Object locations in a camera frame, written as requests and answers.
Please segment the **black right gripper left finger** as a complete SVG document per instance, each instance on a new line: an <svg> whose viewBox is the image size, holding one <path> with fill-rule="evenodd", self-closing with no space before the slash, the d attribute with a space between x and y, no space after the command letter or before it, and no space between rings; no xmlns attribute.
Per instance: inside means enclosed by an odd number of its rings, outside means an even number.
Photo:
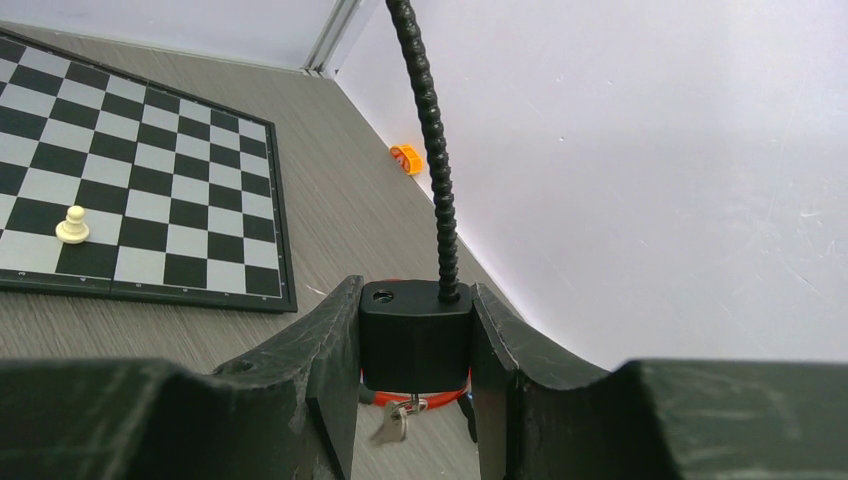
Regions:
<svg viewBox="0 0 848 480"><path fill-rule="evenodd" d="M210 374L162 359L3 361L2 477L347 477L363 285L345 278Z"/></svg>

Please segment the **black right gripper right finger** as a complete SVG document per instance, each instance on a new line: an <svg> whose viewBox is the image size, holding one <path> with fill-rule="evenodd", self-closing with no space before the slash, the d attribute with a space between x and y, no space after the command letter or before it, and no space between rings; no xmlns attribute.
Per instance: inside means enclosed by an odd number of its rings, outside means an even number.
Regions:
<svg viewBox="0 0 848 480"><path fill-rule="evenodd" d="M485 479L843 479L843 364L631 360L607 371L486 286L471 380Z"/></svg>

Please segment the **red cable lock chrome cylinder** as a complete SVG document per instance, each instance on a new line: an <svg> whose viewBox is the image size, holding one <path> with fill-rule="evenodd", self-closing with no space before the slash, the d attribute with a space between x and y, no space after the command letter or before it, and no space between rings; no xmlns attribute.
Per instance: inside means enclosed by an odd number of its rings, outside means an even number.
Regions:
<svg viewBox="0 0 848 480"><path fill-rule="evenodd" d="M468 379L462 389L419 396L419 406L421 410L438 409L450 404L451 402L457 401L461 396L470 392L471 376L468 376ZM411 400L411 394L397 394L384 391L375 391L367 388L363 383L360 383L359 385L359 402L364 405L376 405L382 408L389 401L402 403Z"/></svg>

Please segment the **small black cable padlock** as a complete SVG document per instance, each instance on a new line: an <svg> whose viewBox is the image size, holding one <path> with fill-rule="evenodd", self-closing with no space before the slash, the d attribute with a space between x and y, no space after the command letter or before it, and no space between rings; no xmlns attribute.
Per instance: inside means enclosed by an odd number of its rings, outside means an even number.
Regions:
<svg viewBox="0 0 848 480"><path fill-rule="evenodd" d="M460 390L468 378L471 300L458 280L454 195L444 125L415 11L386 4L409 75L424 140L436 218L438 278L376 281L359 305L362 380L372 390L406 395L389 401L370 437L375 446L406 439L408 416L427 393Z"/></svg>

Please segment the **black white checkerboard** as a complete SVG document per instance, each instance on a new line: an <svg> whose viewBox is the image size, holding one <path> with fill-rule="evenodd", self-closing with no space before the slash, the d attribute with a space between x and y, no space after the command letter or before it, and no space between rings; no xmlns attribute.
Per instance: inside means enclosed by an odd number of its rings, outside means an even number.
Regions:
<svg viewBox="0 0 848 480"><path fill-rule="evenodd" d="M3 30L1 287L295 311L274 124Z"/></svg>

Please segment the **orange toy car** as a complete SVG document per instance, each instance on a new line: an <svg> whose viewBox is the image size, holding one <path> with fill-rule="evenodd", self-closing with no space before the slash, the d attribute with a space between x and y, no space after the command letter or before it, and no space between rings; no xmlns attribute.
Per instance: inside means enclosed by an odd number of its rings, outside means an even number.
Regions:
<svg viewBox="0 0 848 480"><path fill-rule="evenodd" d="M414 176L423 170L424 161L411 145L393 145L389 153L407 175Z"/></svg>

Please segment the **small cream chess piece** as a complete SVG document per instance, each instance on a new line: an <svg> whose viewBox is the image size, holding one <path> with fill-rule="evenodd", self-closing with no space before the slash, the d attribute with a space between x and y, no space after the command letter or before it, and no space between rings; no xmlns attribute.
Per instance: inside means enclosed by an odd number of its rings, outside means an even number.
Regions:
<svg viewBox="0 0 848 480"><path fill-rule="evenodd" d="M85 209L80 205L72 205L66 211L65 219L55 227L56 237L66 244L80 244L85 242L90 229L85 223Z"/></svg>

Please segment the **silver corner frame post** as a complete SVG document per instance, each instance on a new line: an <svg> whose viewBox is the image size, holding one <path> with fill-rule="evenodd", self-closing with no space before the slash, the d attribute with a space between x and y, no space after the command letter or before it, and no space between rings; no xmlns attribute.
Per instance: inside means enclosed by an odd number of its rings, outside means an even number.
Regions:
<svg viewBox="0 0 848 480"><path fill-rule="evenodd" d="M344 35L360 9L362 0L336 0L302 70L310 76L324 77Z"/></svg>

